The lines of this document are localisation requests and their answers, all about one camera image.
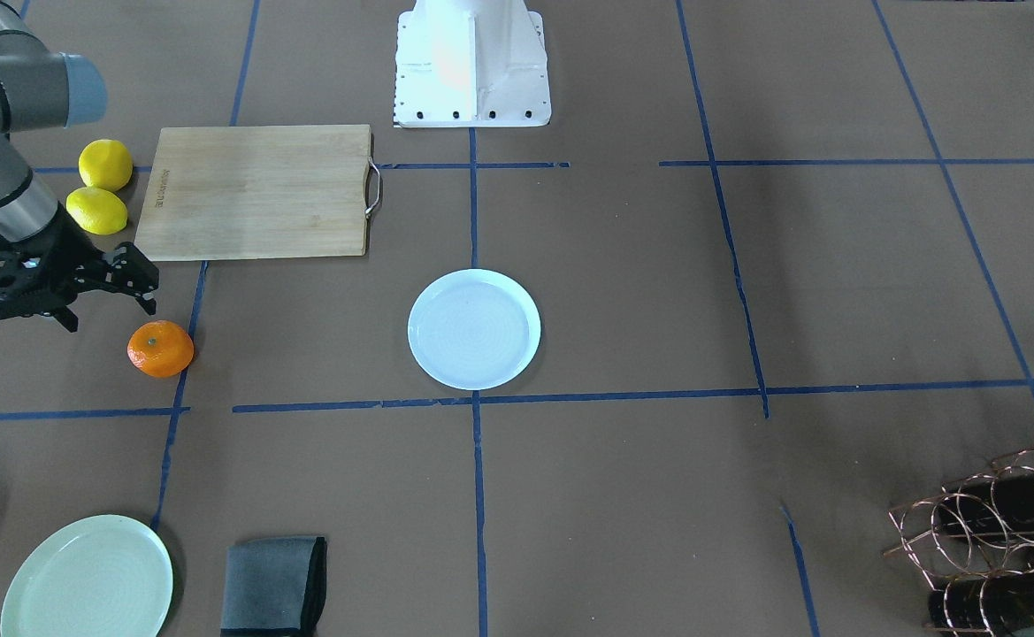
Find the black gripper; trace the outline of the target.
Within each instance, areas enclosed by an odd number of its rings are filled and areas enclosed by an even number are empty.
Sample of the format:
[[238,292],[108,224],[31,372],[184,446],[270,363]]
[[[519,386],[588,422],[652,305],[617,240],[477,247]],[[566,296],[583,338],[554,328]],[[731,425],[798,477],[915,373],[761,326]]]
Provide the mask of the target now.
[[69,217],[53,218],[24,241],[0,237],[0,321],[45,316],[77,332],[79,318],[69,305],[100,285],[128,295],[153,316],[159,282],[159,269],[132,242],[104,253]]

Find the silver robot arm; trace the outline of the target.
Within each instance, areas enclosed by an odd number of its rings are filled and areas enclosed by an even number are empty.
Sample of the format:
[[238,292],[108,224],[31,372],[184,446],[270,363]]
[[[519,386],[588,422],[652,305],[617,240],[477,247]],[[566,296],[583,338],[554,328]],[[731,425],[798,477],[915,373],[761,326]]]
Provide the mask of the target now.
[[43,316],[74,332],[69,307],[93,290],[156,311],[157,267],[131,242],[97,249],[11,142],[14,132],[96,122],[105,112],[96,65],[52,52],[0,1],[0,321]]

